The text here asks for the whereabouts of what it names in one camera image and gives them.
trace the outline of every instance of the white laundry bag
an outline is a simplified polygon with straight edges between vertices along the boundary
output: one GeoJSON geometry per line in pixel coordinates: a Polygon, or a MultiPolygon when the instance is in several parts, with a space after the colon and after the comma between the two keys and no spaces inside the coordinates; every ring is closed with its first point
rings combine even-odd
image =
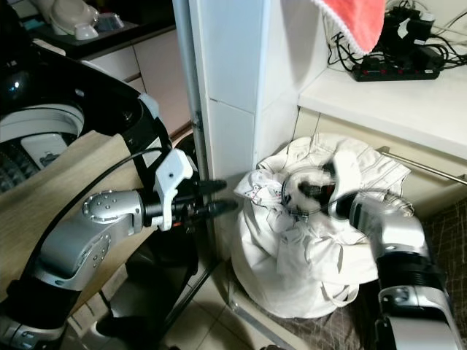
{"type": "Polygon", "coordinates": [[[247,294],[276,316],[324,316],[351,303],[359,284],[377,278],[366,237],[348,221],[317,212],[305,222],[282,205],[282,185],[291,174],[323,166],[342,150],[357,158],[360,188],[401,194],[407,168],[362,141],[320,133],[266,158],[235,189],[245,200],[232,244],[233,269],[247,294]]]}

